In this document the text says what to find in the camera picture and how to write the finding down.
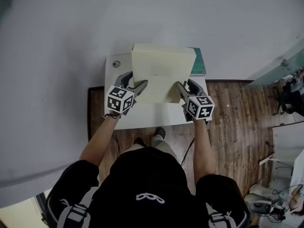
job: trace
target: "cable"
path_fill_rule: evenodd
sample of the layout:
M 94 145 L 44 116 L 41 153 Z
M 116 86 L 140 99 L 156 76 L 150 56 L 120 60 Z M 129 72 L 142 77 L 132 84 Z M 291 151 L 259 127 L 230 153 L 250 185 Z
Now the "cable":
M 189 147 L 188 147 L 188 149 L 187 149 L 187 151 L 186 151 L 186 153 L 185 153 L 185 155 L 184 155 L 184 158 L 183 158 L 182 161 L 181 161 L 181 164 L 180 164 L 181 166 L 184 165 L 184 163 L 185 163 L 185 161 L 186 161 L 186 156 L 187 156 L 187 154 L 188 154 L 188 151 L 189 151 L 190 147 L 191 147 L 192 144 L 194 143 L 194 140 L 195 140 L 195 138 L 192 139 L 192 141 L 191 141 L 191 143 L 190 143 L 190 145 L 189 145 Z
M 279 202 L 281 203 L 281 197 L 280 197 L 280 193 L 282 192 L 282 191 L 284 191 L 285 189 L 288 189 L 288 188 L 292 188 L 292 187 L 296 187 L 296 186 L 302 186 L 302 184 L 297 184 L 297 185 L 294 185 L 294 186 L 290 186 L 290 187 L 287 187 L 287 188 L 284 188 L 284 189 L 282 189 L 281 191 L 279 191 L 278 192 L 278 190 L 277 189 L 274 189 L 273 191 L 272 191 L 272 195 L 278 195 L 279 196 Z M 285 209 L 282 205 L 280 205 L 281 206 L 281 208 L 284 210 L 284 212 L 287 212 L 288 210 L 289 210 L 289 206 L 288 206 L 288 208 L 287 209 Z
M 289 167 L 289 166 L 280 166 L 280 167 L 276 167 L 276 169 L 279 169 L 279 168 L 290 168 L 290 169 L 292 169 L 293 167 Z
M 282 222 L 282 220 L 279 221 L 278 219 L 276 219 L 276 218 L 275 218 L 274 216 L 272 216 L 272 215 L 259 215 L 259 216 L 267 217 L 271 223 L 281 223 L 281 222 Z M 271 216 L 272 218 L 274 218 L 276 221 L 279 221 L 279 222 L 274 222 L 274 221 L 272 221 L 272 220 L 269 218 L 269 216 Z
M 108 116 L 111 116 L 113 119 L 116 119 L 117 117 L 121 118 L 120 114 L 115 114 L 115 113 L 107 113 L 103 116 L 103 118 L 107 119 Z
M 112 137 L 113 137 L 114 140 L 117 142 L 118 152 L 117 152 L 117 157 L 116 157 L 116 159 L 118 159 L 118 156 L 120 156 L 120 145 L 119 145 L 118 138 L 117 138 L 117 135 L 116 135 L 116 132 L 115 132 L 115 131 L 113 131 Z
M 285 163 L 283 163 L 283 162 L 279 162 L 279 161 L 276 161 L 276 162 L 278 162 L 278 163 L 280 163 L 280 164 L 283 164 L 283 165 L 285 165 L 285 166 L 289 166 L 289 167 L 293 168 L 292 165 L 287 165 L 287 164 L 285 164 Z

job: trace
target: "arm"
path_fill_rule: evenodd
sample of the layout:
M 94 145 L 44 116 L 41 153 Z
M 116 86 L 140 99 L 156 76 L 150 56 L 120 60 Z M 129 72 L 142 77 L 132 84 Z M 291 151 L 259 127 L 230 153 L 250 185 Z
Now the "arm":
M 298 74 L 298 78 L 301 79 L 304 77 L 304 71 L 302 71 L 300 74 Z
M 65 169 L 45 204 L 49 228 L 57 227 L 60 214 L 67 206 L 80 203 L 91 187 L 98 186 L 98 173 L 98 167 L 87 161 L 77 161 Z
M 116 119 L 111 116 L 107 117 L 82 151 L 80 160 L 88 161 L 96 166 L 100 165 L 118 120 L 119 117 Z
M 193 156 L 194 181 L 206 175 L 215 174 L 216 162 L 210 145 L 205 120 L 193 120 L 195 128 L 195 144 Z

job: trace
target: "chair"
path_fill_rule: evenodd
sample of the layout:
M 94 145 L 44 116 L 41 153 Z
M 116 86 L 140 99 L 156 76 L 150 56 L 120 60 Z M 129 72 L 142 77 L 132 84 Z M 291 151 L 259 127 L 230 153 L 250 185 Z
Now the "chair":
M 303 96 L 300 94 L 299 90 L 296 90 L 294 92 L 291 92 L 290 85 L 293 84 L 293 82 L 287 82 L 285 86 L 283 86 L 283 90 L 281 93 L 279 93 L 279 90 L 277 87 L 274 87 L 274 89 L 277 92 L 277 96 L 269 96 L 268 98 L 273 98 L 278 101 L 278 107 L 276 113 L 273 113 L 272 115 L 277 115 L 280 111 L 280 107 L 282 107 L 281 115 L 284 114 L 284 112 L 288 114 L 292 114 L 294 112 L 299 113 L 301 116 L 304 116 L 304 103 L 303 103 Z

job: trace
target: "white wall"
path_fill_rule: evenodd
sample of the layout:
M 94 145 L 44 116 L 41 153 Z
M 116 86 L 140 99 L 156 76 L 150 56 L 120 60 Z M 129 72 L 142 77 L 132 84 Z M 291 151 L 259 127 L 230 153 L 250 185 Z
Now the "white wall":
M 304 122 L 273 127 L 272 132 L 274 135 L 275 152 L 288 149 L 299 150 L 300 153 L 303 150 Z
M 13 0 L 0 24 L 0 187 L 78 158 L 107 55 L 200 47 L 207 78 L 247 79 L 302 38 L 303 11 L 304 0 Z

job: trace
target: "white table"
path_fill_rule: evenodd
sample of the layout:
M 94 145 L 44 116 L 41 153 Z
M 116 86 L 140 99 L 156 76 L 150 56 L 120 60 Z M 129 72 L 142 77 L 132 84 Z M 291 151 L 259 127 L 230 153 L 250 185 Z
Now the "white table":
M 113 67 L 114 61 L 120 61 L 121 65 L 117 68 Z M 117 77 L 123 73 L 132 71 L 132 58 L 131 54 L 121 54 L 115 56 L 108 56 L 105 65 L 105 87 L 106 93 L 113 85 Z M 190 79 L 197 82 L 208 94 L 206 81 L 204 76 L 192 76 Z M 133 87 L 133 79 L 130 79 L 129 86 Z M 144 128 L 144 127 L 158 127 L 177 124 L 192 123 L 186 122 L 183 113 L 182 105 L 184 101 L 181 100 L 179 104 L 165 103 L 165 104 L 142 104 L 136 103 L 130 109 L 127 116 L 122 116 L 115 129 L 131 129 L 131 128 Z M 104 112 L 109 113 L 104 101 Z

